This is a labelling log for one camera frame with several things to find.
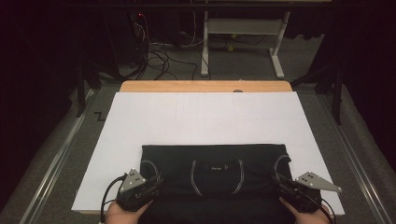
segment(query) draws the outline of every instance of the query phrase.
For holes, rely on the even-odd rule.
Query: black curtain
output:
[[[51,1],[8,1],[0,11],[2,209],[71,105],[76,60],[63,12]]]

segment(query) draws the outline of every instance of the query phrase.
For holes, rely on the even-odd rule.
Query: white stitching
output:
[[[236,187],[236,190],[231,194],[236,194],[237,192],[239,192],[239,190],[242,188],[242,184],[244,183],[244,180],[245,180],[244,163],[242,162],[242,160],[239,160],[239,167],[241,169],[241,179],[239,180],[239,184]]]
[[[198,187],[195,185],[195,182],[194,182],[195,163],[196,163],[196,161],[193,161],[193,162],[192,162],[192,167],[191,167],[191,175],[190,175],[191,184],[192,184],[192,186],[194,187],[195,192],[197,192],[197,194],[198,194],[199,196],[203,197],[204,195],[198,190]]]

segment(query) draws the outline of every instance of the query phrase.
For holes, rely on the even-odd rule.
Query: black cable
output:
[[[182,61],[173,59],[166,53],[166,49],[165,48],[163,48],[163,53],[166,55],[166,57],[168,57],[169,60],[171,60],[171,61],[173,61],[175,63],[184,63],[184,64],[194,65],[194,70],[192,70],[192,75],[191,75],[191,80],[194,80],[194,74],[195,74],[195,71],[197,70],[197,67],[198,67],[197,63],[186,63],[186,62],[182,62]]]
[[[107,197],[108,192],[110,191],[111,187],[113,187],[114,184],[116,184],[120,180],[124,181],[126,176],[127,176],[127,174],[117,177],[117,179],[113,180],[110,183],[110,185],[107,187],[105,195],[103,196],[102,205],[101,205],[101,208],[100,208],[100,221],[101,221],[101,223],[106,223],[105,204],[106,204],[106,197]]]
[[[332,222],[332,218],[330,217],[329,213],[326,212],[326,210],[324,210],[324,208],[321,206],[321,204],[315,202],[315,200],[312,199],[311,196],[309,196],[309,195],[307,195],[307,194],[305,194],[305,193],[303,193],[303,192],[300,192],[300,193],[301,193],[305,198],[307,198],[309,201],[311,201],[312,203],[314,203],[314,204],[318,207],[318,209],[320,209],[320,211],[322,211],[322,213],[326,216],[326,218],[329,219],[330,223],[335,224],[335,223]]]
[[[322,201],[325,202],[327,204],[327,206],[329,206],[330,210],[332,210],[332,207],[330,206],[330,204],[326,200],[322,199]],[[332,216],[334,217],[334,224],[337,224],[337,219],[335,217],[334,210],[332,210]]]

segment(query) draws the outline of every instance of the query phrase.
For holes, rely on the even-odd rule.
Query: gray carpet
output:
[[[255,43],[260,39],[258,37],[243,37],[239,40]],[[226,49],[212,49],[209,54],[211,78],[276,79],[266,51],[267,47],[272,45],[272,41],[274,39],[266,38],[260,45],[246,45],[235,42],[233,43],[235,48],[233,52]],[[320,41],[320,38],[310,41],[301,38],[285,39],[279,52],[279,58],[287,81],[292,81],[307,72]],[[222,47],[224,41],[218,38],[210,44],[212,47]],[[198,63],[195,79],[208,79],[208,77],[200,77],[199,75],[200,48],[166,49],[169,56],[175,60]],[[169,71],[178,79],[191,79],[193,68],[194,66],[190,64],[171,62]],[[128,69],[124,68],[122,72],[127,73]],[[158,74],[160,74],[160,71],[148,68],[147,73],[142,78],[153,79]],[[162,79],[175,79],[175,77],[171,74],[165,74]],[[41,213],[38,214],[36,223],[98,223],[99,216],[72,212],[71,206],[104,126],[104,122],[98,120],[98,115],[95,112],[102,112],[102,118],[105,118],[114,94],[119,88],[120,84],[107,82],[93,96],[91,105],[85,111],[85,119],[72,142],[64,167],[56,179]],[[304,112],[332,180],[341,186],[344,191],[341,202],[346,210],[346,215],[339,217],[337,219],[338,223],[381,223],[377,221],[378,217],[375,217],[373,208],[361,190],[361,182],[348,162],[344,142],[340,139],[338,130],[329,117],[326,104],[328,98],[331,97],[315,95],[312,85],[302,85],[302,87],[296,88],[296,91],[299,94]],[[76,104],[74,104],[69,114],[64,117],[63,121],[37,152],[29,170],[21,180],[6,208],[2,211],[0,215],[1,224],[20,222],[44,174],[76,121],[74,118],[76,111]],[[396,174],[390,169],[373,137],[368,133],[364,121],[356,111],[345,88],[343,89],[341,119],[343,122],[342,129],[347,136],[348,143],[353,147],[361,165],[364,167],[364,171],[370,177],[381,202],[387,211],[394,211],[396,209],[394,203],[396,202]],[[389,213],[389,218],[396,220],[393,213]]]

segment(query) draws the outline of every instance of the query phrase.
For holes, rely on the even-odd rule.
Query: cable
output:
[[[330,204],[326,200],[322,199],[322,201],[325,202],[327,204],[327,206],[329,206],[330,210],[332,210],[332,207],[330,206]],[[334,210],[332,210],[332,216],[334,217],[334,224],[337,224],[337,219],[335,217]]]
[[[100,208],[100,221],[101,221],[101,223],[106,223],[105,204],[106,204],[106,197],[107,197],[108,192],[110,191],[111,187],[113,187],[113,185],[115,185],[117,182],[119,182],[121,180],[124,181],[126,176],[127,176],[127,174],[117,177],[117,179],[113,180],[110,183],[110,185],[107,187],[105,195],[103,196],[102,205],[101,205],[101,208]]]
[[[301,193],[301,195],[303,195],[305,198],[307,198],[309,201],[311,201],[312,203],[314,203],[314,204],[318,207],[318,209],[320,209],[320,211],[322,211],[322,213],[326,216],[326,218],[329,219],[330,223],[335,224],[335,222],[334,222],[334,223],[332,222],[332,218],[330,217],[329,213],[326,212],[326,210],[324,210],[324,208],[321,206],[321,204],[318,204],[317,202],[315,202],[315,200],[313,200],[313,199],[311,198],[311,196],[305,194],[304,192],[301,192],[301,191],[300,191],[300,193]]]

